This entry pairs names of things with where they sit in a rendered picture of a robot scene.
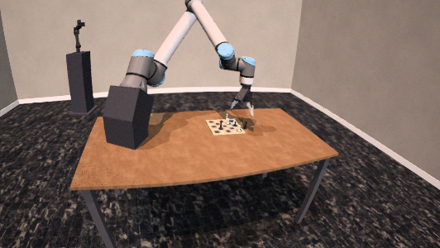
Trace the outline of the chessboard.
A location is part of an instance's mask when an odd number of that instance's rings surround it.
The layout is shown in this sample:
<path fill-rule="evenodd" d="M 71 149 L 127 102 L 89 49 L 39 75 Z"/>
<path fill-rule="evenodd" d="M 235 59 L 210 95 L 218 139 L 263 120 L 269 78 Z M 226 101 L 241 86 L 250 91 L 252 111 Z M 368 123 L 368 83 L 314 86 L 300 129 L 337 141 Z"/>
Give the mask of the chessboard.
<path fill-rule="evenodd" d="M 224 120 L 206 120 L 211 132 L 213 135 L 229 135 L 229 134 L 242 134 L 245 133 L 240 127 L 241 131 L 238 131 L 239 124 L 236 122 L 236 126 L 234 126 L 233 119 L 229 119 L 229 124 Z M 220 121 L 222 121 L 222 130 L 219 130 Z"/>

